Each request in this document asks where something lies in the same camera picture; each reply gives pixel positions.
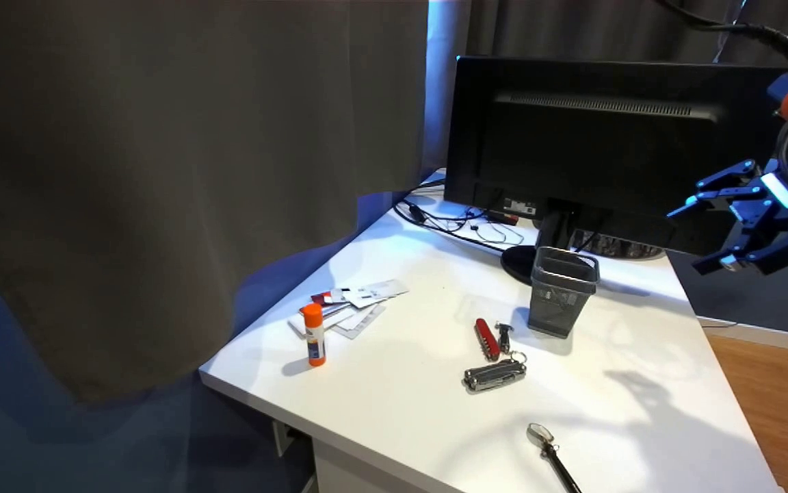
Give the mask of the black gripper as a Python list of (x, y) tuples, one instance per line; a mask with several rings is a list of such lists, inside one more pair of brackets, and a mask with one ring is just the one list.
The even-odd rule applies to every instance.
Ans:
[(694, 261), (698, 273), (740, 270), (760, 273), (788, 267), (788, 184), (760, 169), (751, 159), (721, 167), (694, 184), (694, 192), (669, 211), (687, 218), (709, 211), (728, 211), (735, 218), (735, 239), (713, 254)]

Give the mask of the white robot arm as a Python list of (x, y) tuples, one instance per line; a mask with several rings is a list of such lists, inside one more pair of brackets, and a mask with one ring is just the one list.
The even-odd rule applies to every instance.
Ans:
[(669, 218), (728, 211), (732, 239), (717, 252), (693, 263), (698, 273), (740, 270), (751, 266), (760, 273), (788, 267), (788, 70), (769, 84), (777, 102), (783, 129), (772, 156), (721, 167), (694, 184), (694, 192), (669, 211)]

